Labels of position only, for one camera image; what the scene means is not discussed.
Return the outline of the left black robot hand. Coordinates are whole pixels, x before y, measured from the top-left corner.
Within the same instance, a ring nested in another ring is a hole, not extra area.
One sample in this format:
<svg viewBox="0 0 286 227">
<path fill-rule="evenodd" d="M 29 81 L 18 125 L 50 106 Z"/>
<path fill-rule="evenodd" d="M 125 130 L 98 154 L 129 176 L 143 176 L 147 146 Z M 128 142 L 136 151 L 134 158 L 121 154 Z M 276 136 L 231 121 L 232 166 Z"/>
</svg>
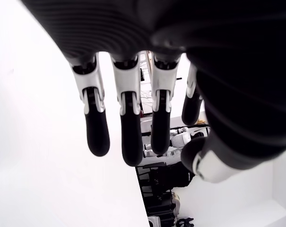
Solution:
<svg viewBox="0 0 286 227">
<path fill-rule="evenodd" d="M 286 0 L 25 0 L 69 62 L 84 103 L 87 143 L 110 148 L 98 54 L 110 54 L 126 164 L 143 158 L 141 51 L 152 53 L 151 147 L 170 143 L 171 100 L 180 56 L 190 61 L 182 121 L 200 105 L 207 137 L 182 150 L 183 164 L 218 183 L 286 151 Z"/>
</svg>

